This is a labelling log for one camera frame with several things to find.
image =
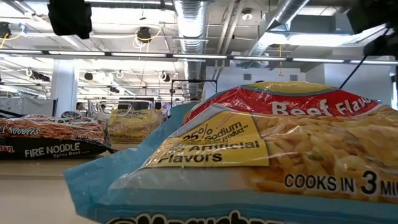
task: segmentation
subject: exposed ductwork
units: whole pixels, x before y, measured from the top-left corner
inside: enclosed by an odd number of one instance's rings
[[[207,4],[205,1],[174,1],[175,10],[178,14],[177,25],[181,37],[205,38]],[[182,52],[185,54],[203,54],[205,51],[205,43],[201,40],[182,40],[180,43]],[[202,62],[184,62],[185,78],[205,79],[201,73],[201,68]],[[188,89],[191,98],[199,98],[201,96],[201,93],[198,92],[199,86],[197,84],[188,85]]]
[[[262,55],[274,40],[274,34],[267,31],[289,23],[309,1],[310,0],[280,0],[277,9],[273,12],[274,16],[267,22],[266,32],[246,55]]]

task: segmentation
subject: maruchan logo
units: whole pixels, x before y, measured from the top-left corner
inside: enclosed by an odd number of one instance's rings
[[[260,218],[246,218],[241,216],[237,210],[233,210],[228,216],[214,218],[190,218],[183,220],[168,220],[164,215],[157,214],[150,216],[146,213],[136,218],[116,218],[107,224],[284,224],[274,220],[263,220]]]
[[[0,152],[14,153],[14,148],[12,146],[0,146]]]

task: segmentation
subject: yellow cord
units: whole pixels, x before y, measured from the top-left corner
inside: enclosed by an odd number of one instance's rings
[[[2,39],[2,42],[1,42],[1,45],[0,45],[0,49],[2,49],[2,47],[4,46],[4,43],[5,43],[6,39],[7,39],[7,37],[8,37],[8,34],[6,34],[4,36],[4,38]]]
[[[2,40],[1,45],[0,45],[0,49],[3,48],[4,43],[6,42],[6,40],[15,40],[15,39],[19,38],[19,37],[24,33],[24,27],[21,27],[21,28],[22,28],[21,33],[19,33],[16,37],[7,38],[7,37],[9,36],[9,34],[6,34],[6,35],[4,36],[4,38],[0,38],[0,40]]]
[[[24,33],[24,27],[21,27],[21,28],[22,28],[21,32],[16,37],[8,38],[8,39],[7,39],[7,37],[4,37],[4,38],[0,38],[0,40],[15,40],[15,39],[19,38]]]
[[[279,56],[282,56],[282,45],[279,45]],[[282,72],[282,61],[280,61],[280,73],[279,76],[284,76],[284,73]]]
[[[138,34],[138,30],[136,31],[136,38],[139,40],[152,40],[153,38],[157,37],[160,34],[160,30],[157,32],[157,34],[155,36],[153,36],[151,38],[140,38],[137,36],[137,34]]]

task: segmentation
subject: table surface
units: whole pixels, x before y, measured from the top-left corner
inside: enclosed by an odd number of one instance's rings
[[[63,178],[65,169],[91,160],[0,161],[0,223],[93,224],[75,214]]]

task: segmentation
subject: cable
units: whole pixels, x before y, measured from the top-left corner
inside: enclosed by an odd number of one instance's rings
[[[37,81],[37,84],[40,84],[40,80],[37,79],[36,77],[34,77],[34,75],[31,75],[31,77],[33,78],[33,80]],[[41,87],[42,87],[43,93],[44,93],[44,95],[45,95],[45,98],[48,99],[49,96],[47,96],[47,90],[45,89],[44,86],[41,86]]]
[[[145,41],[145,40],[152,40],[153,38],[156,38],[156,37],[160,34],[160,31],[161,31],[161,30],[159,29],[159,31],[157,32],[157,34],[156,34],[155,36],[153,36],[153,37],[150,37],[150,38],[140,38],[140,37],[138,37],[138,35],[137,35],[137,34],[138,34],[138,30],[137,30],[137,31],[136,31],[136,38],[139,39],[139,40],[144,40],[144,41]]]
[[[4,46],[4,43],[5,43],[6,39],[7,39],[7,37],[8,37],[8,34],[6,34],[4,36],[4,39],[2,40],[1,45],[0,45],[0,49],[2,49],[2,47]]]
[[[22,29],[21,32],[17,36],[15,36],[13,38],[7,38],[10,35],[8,33],[4,36],[4,38],[0,38],[0,40],[2,40],[1,45],[0,45],[0,49],[3,48],[4,43],[6,42],[6,40],[16,40],[16,39],[18,39],[24,33],[25,27],[21,25],[21,29]]]
[[[146,45],[146,44],[142,44],[142,43],[138,42],[137,36],[136,36],[136,37],[134,38],[134,40],[132,41],[132,46],[135,47],[135,48],[137,48],[137,49],[140,49],[140,50],[141,50],[141,48],[143,48],[145,45]]]
[[[390,28],[388,28],[382,36],[385,36],[388,32],[390,31]],[[354,70],[351,72],[351,74],[346,78],[346,80],[343,82],[343,84],[341,84],[340,89],[342,89],[344,87],[344,85],[348,82],[348,80],[354,75],[354,73],[359,69],[359,67],[363,64],[363,62],[366,60],[366,58],[368,57],[368,55],[365,55],[361,62],[354,68]]]
[[[366,60],[368,56],[365,55],[362,58],[362,61],[354,68],[353,72],[351,72],[351,74],[346,78],[346,80],[343,82],[343,84],[341,84],[340,89],[342,89],[344,87],[344,85],[348,82],[348,80],[354,75],[354,73],[359,69],[359,66],[362,65],[362,63]]]
[[[328,6],[328,7],[326,7],[321,13],[319,13],[319,16],[321,16],[327,9],[329,9],[330,7],[333,7],[335,10],[336,10],[336,12],[338,12],[338,10],[337,10],[337,8],[335,7],[335,6]]]
[[[15,39],[19,38],[24,33],[24,26],[21,26],[21,28],[22,28],[22,30],[17,36],[15,36],[13,38],[7,38],[7,36],[5,36],[4,38],[0,38],[0,40],[15,40]]]

